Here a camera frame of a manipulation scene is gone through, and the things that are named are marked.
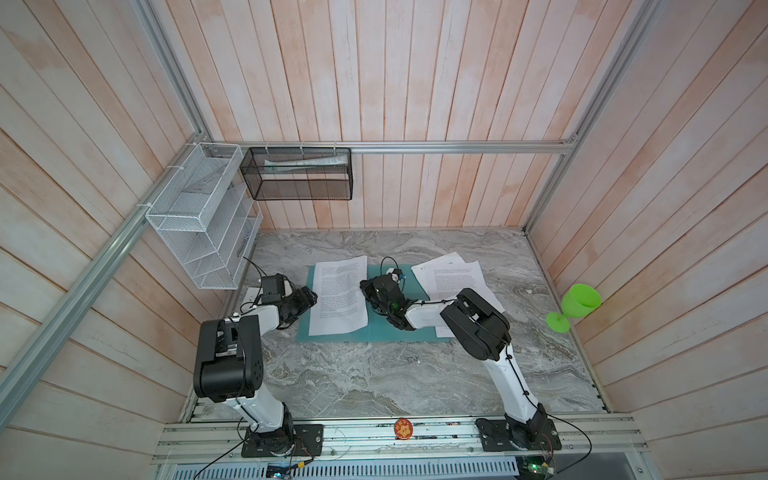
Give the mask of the printed paper sheet top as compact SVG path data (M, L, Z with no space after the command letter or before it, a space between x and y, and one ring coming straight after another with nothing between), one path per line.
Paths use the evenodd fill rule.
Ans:
M367 303L360 288L367 279L368 257L319 262L311 290L317 303L310 309L310 337L348 334L368 325Z

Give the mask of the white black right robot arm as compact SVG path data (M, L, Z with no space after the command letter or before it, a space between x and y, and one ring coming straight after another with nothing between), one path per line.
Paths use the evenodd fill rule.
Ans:
M502 420L475 421L485 452L560 450L555 423L529 390L511 347L510 323L477 291L464 288L445 300L412 300L400 288L402 271L360 282L374 312L395 328L414 331L442 321L471 357L481 361L496 386L504 407Z

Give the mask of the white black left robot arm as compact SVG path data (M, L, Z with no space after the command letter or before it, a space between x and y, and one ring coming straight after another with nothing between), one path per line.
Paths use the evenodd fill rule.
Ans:
M321 454L324 426L295 424L288 406L268 390L262 347L263 335L293 325L316 303L310 288L275 274L262 278L238 312L200 327L195 394L241 417L245 458Z

